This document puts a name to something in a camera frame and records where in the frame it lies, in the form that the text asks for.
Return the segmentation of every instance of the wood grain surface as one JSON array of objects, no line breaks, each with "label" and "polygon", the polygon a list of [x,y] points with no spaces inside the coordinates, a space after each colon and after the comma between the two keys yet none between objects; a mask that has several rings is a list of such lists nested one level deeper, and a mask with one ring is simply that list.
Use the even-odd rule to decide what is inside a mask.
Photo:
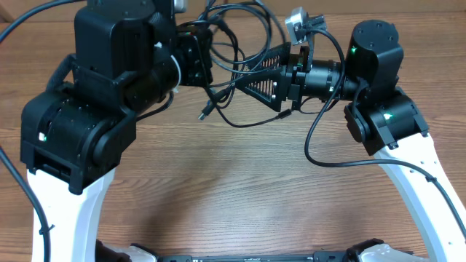
[{"label": "wood grain surface", "polygon": [[[13,21],[29,9],[50,0],[0,0],[0,14],[3,8],[7,21]],[[243,0],[229,0],[238,3]],[[188,0],[188,11],[181,17],[198,17],[205,8],[206,0]],[[466,10],[464,0],[263,0],[277,15],[289,15],[295,7],[303,6],[312,14],[365,14],[391,12],[462,12]],[[67,4],[34,15],[30,21],[52,22],[72,21],[76,11],[86,1]],[[246,12],[229,12],[228,16],[247,16]]]},{"label": "wood grain surface", "polygon": [[[353,27],[375,18],[397,26],[405,50],[399,84],[424,114],[446,174],[466,203],[466,13],[328,15],[327,21],[346,49]],[[264,32],[253,18],[228,23],[248,54],[260,49]],[[328,41],[317,38],[316,45],[316,57],[337,59]],[[28,23],[0,46],[0,143],[23,173],[23,106],[73,51],[72,23]],[[213,75],[216,82],[229,78],[218,68]],[[252,255],[343,250],[377,237],[426,256],[380,167],[325,169],[305,159],[313,116],[296,113],[237,130],[216,113],[200,122],[206,100],[201,89],[182,87],[166,112],[138,125],[138,139],[124,152],[103,203],[99,239],[137,242],[163,255]],[[319,160],[367,158],[346,128],[343,105],[315,132],[311,154]],[[313,101],[306,110],[321,106]],[[243,94],[225,113],[241,124],[275,115]],[[31,226],[31,205],[0,167],[0,261],[30,260]]]}]

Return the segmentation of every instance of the cable connector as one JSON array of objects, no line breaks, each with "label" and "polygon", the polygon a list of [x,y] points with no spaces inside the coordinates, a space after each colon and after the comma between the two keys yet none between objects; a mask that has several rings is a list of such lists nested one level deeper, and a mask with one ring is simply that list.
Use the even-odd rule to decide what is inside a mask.
[{"label": "cable connector", "polygon": [[275,118],[276,119],[284,119],[287,116],[291,116],[292,110],[291,109],[286,109],[283,112],[280,112]]},{"label": "cable connector", "polygon": [[201,121],[204,120],[210,113],[212,113],[215,107],[216,106],[212,102],[210,102],[210,100],[207,101],[207,105],[202,110],[202,113],[199,115],[198,119]]},{"label": "cable connector", "polygon": [[[224,96],[228,95],[228,92],[230,91],[229,88],[225,88],[223,90],[218,91],[217,93],[213,94],[214,98],[219,101],[222,99]],[[204,109],[201,111],[201,114],[199,117],[197,117],[199,120],[204,120],[210,113],[212,113],[213,109],[215,109],[216,105],[212,103],[212,101],[207,101],[207,105],[204,107]]]}]

